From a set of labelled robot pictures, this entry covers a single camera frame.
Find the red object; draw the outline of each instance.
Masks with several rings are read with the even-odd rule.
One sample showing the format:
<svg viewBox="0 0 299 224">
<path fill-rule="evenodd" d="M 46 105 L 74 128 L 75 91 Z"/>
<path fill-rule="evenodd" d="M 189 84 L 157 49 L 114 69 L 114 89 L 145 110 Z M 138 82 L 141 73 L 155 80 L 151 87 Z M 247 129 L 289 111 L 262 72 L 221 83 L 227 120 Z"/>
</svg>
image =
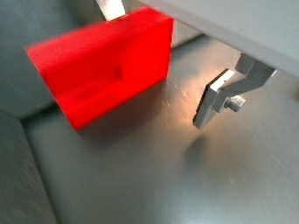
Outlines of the red object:
<svg viewBox="0 0 299 224">
<path fill-rule="evenodd" d="M 166 78 L 173 28 L 143 8 L 26 49 L 75 129 Z"/>
</svg>

